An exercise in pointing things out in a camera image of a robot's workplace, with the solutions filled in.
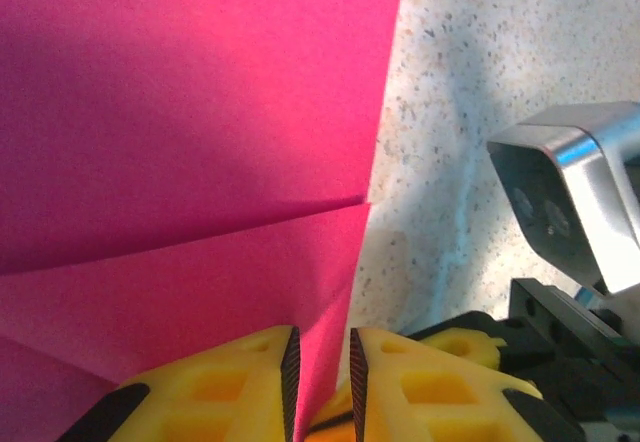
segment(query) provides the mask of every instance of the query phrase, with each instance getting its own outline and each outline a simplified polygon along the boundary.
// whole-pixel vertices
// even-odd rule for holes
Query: black plastic part
[[[280,374],[285,441],[292,442],[300,383],[300,329],[298,327],[291,330],[280,364]]]
[[[139,383],[108,393],[62,434],[58,442],[107,442],[150,391],[148,385]]]
[[[535,307],[533,315],[527,308]],[[618,355],[619,334],[555,287],[536,279],[513,279],[509,316],[525,317],[556,352],[565,357],[594,359],[629,388],[640,394],[640,378]]]
[[[617,332],[571,297],[535,279],[514,279],[509,314],[526,317],[554,344],[555,361],[514,375],[532,380],[567,420],[605,421],[611,410],[640,406],[640,377],[629,365],[634,348],[621,346]]]
[[[627,171],[627,176],[629,177],[633,193],[636,194],[636,198],[640,203],[640,156],[627,161],[624,166]]]
[[[622,333],[622,319],[611,309],[591,309],[589,312],[598,317],[619,334]]]
[[[607,284],[602,277],[600,277],[596,281],[596,283],[593,284],[593,290],[600,293],[601,295],[604,295],[605,297],[611,295],[611,292],[609,292],[609,288],[607,287]]]
[[[584,433],[544,400],[519,390],[506,389],[502,393],[543,442],[586,442]]]
[[[351,329],[349,365],[351,368],[351,394],[353,397],[356,442],[364,442],[369,364],[367,363],[367,356],[364,353],[358,329]]]
[[[532,380],[545,400],[569,420],[602,421],[609,409],[640,404],[640,393],[586,359],[559,359],[515,375]]]
[[[504,339],[507,345],[498,347],[500,352],[500,371],[508,374],[548,362],[555,357],[553,345],[546,341],[544,337],[541,337],[524,317],[496,321],[489,314],[471,311],[411,334],[408,337],[413,340],[422,340],[454,327],[479,330],[489,337]]]

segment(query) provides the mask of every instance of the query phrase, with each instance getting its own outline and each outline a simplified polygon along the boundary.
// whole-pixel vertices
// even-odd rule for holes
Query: white granite surface
[[[350,326],[507,311],[575,284],[522,237],[487,138],[553,104],[640,100],[640,0],[401,0]]]

